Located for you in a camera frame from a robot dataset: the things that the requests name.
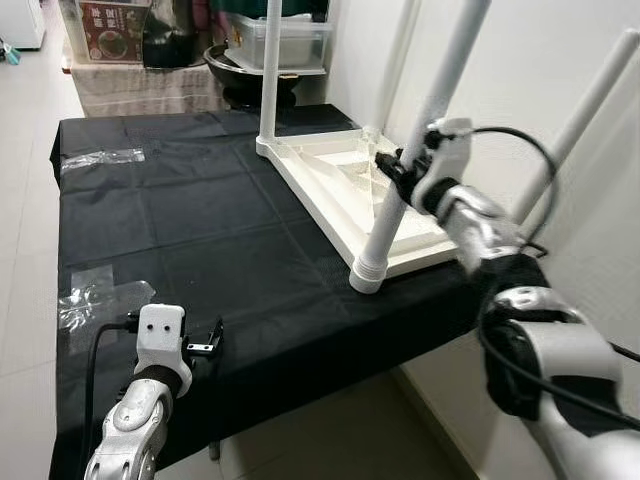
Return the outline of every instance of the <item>black tablecloth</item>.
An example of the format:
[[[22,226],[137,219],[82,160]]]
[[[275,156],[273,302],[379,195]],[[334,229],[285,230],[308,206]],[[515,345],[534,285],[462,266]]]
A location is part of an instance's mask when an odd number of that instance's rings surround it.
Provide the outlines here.
[[[335,108],[280,115],[280,134],[353,128]],[[268,161],[248,113],[65,120],[51,161],[143,148],[143,162],[94,164],[60,178],[59,296],[74,272],[110,265],[116,285],[146,280],[154,302],[182,305],[187,332],[225,323],[219,367],[201,362],[169,423],[160,467],[208,442],[405,362],[471,328],[475,296],[455,263],[385,282],[364,296]],[[51,478],[77,469],[86,354],[58,335]],[[135,337],[101,347],[100,420],[132,374]]]

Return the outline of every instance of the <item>tiled floor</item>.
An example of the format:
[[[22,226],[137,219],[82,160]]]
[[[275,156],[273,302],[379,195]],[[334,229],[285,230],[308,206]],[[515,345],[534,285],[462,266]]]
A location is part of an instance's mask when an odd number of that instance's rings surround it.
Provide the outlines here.
[[[55,438],[58,190],[48,162],[58,120],[82,116],[60,70],[53,0],[39,52],[0,64],[0,477],[47,476]],[[392,380],[381,376],[202,451],[162,480],[454,478]]]

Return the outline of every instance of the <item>clear plastic box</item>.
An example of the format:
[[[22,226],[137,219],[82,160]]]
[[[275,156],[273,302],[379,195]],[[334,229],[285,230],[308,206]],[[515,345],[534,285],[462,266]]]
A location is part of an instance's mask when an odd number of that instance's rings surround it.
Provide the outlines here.
[[[234,13],[227,14],[232,31],[227,57],[247,71],[264,69],[264,47],[267,22]],[[325,47],[331,25],[314,23],[311,15],[303,14],[282,19],[280,26],[281,73],[323,73]]]

